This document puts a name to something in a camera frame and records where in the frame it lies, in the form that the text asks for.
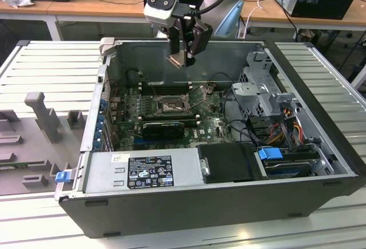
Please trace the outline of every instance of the green motherboard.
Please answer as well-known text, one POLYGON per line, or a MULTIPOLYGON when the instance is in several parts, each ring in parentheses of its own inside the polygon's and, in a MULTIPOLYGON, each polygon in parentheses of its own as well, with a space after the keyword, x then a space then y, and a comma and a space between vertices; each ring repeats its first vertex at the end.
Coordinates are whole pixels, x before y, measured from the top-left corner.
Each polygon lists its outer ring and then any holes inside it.
POLYGON ((199 144, 233 142, 221 113, 221 90, 206 84, 193 86, 184 94, 169 88, 163 94, 159 86, 148 89, 149 93, 145 93, 144 88, 130 88, 120 95, 120 116, 113 122, 119 140, 116 150, 194 148, 199 144), (146 139, 144 129, 148 125, 171 123, 184 126, 177 131, 181 132, 179 138, 170 130, 168 136, 146 139))

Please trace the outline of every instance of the table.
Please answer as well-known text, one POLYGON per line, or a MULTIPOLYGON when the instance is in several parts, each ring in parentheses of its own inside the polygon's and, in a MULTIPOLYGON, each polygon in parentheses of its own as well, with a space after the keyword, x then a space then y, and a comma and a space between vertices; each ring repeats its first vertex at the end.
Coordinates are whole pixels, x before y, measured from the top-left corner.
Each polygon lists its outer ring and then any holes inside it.
MULTIPOLYGON (((137 3, 143 0, 104 1, 137 3)), ((148 23, 143 14, 143 2, 135 5, 116 5, 99 0, 34 3, 34 6, 14 9, 0 2, 0 19, 45 21, 52 40, 63 40, 58 21, 148 23)))
MULTIPOLYGON (((275 0, 261 2, 263 10, 257 9, 250 16, 250 25, 258 27, 289 27, 285 13, 275 0)), ((256 2, 244 2, 241 16, 247 19, 250 11, 257 6, 256 2)), ((298 29, 323 30, 365 30, 366 29, 366 2, 354 0, 342 20, 291 18, 298 29)))
MULTIPOLYGON (((142 0, 104 0, 137 3, 142 0)), ((257 9, 250 17, 250 26, 293 28, 281 7, 274 0, 263 1, 263 10, 257 9)), ((255 2, 245 2, 241 16, 247 19, 255 2)), ((147 23, 143 3, 116 5, 99 0, 71 0, 70 2, 36 1, 32 7, 13 9, 0 3, 0 18, 45 21, 53 40, 62 40, 58 21, 147 23)), ((365 30, 366 2, 354 0, 342 20, 292 18, 299 29, 365 30)))

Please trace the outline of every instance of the white table leg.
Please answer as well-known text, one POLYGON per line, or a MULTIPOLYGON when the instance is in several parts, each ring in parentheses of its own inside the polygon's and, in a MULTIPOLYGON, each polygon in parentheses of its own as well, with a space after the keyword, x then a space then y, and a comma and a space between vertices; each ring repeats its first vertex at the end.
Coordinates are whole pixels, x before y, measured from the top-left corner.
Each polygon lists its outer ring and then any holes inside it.
POLYGON ((61 41, 63 40, 61 29, 58 25, 57 19, 53 15, 49 15, 46 18, 46 24, 48 27, 48 31, 51 34, 51 38, 53 41, 61 41))
POLYGON ((357 90, 365 80, 366 80, 366 66, 362 68, 360 73, 351 82, 351 85, 357 90))

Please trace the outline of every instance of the white cable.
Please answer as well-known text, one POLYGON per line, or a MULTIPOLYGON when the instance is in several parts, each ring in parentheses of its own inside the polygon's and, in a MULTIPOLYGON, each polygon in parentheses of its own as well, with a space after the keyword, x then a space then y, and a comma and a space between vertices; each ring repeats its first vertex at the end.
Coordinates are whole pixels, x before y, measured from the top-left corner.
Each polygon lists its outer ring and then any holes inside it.
POLYGON ((267 0, 257 0, 257 7, 255 7, 254 9, 252 9, 252 11, 249 13, 248 15, 248 19, 246 20, 246 23, 245 23, 245 27, 244 27, 244 35, 243 35, 243 39, 245 39, 246 37, 246 31, 248 30, 248 23, 249 23, 249 19, 250 19, 250 16, 252 15, 252 13, 256 10, 256 9, 264 9, 260 4, 259 2, 260 1, 267 1, 267 0))
POLYGON ((256 9, 263 9, 263 7, 259 4, 259 1, 260 0, 257 0, 257 7, 255 7, 254 9, 252 9, 252 11, 249 13, 248 15, 248 19, 246 20, 246 24, 245 24, 245 27, 244 27, 244 35, 243 35, 243 39, 245 39, 246 37, 246 33, 248 31, 248 23, 249 23, 249 19, 250 19, 250 16, 252 15, 252 13, 256 10, 256 9))

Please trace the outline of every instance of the white label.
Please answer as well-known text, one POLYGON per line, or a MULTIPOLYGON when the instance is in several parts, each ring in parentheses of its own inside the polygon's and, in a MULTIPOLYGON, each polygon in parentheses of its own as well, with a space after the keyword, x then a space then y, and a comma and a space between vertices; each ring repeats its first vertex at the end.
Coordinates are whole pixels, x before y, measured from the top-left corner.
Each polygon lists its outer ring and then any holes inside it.
POLYGON ((111 162, 128 162, 128 159, 130 158, 129 153, 121 153, 119 155, 112 155, 111 162))
POLYGON ((0 171, 5 171, 5 170, 15 170, 15 167, 13 167, 13 166, 0 167, 0 171))
POLYGON ((162 179, 162 182, 170 182, 170 181, 173 181, 172 177, 165 177, 162 179))

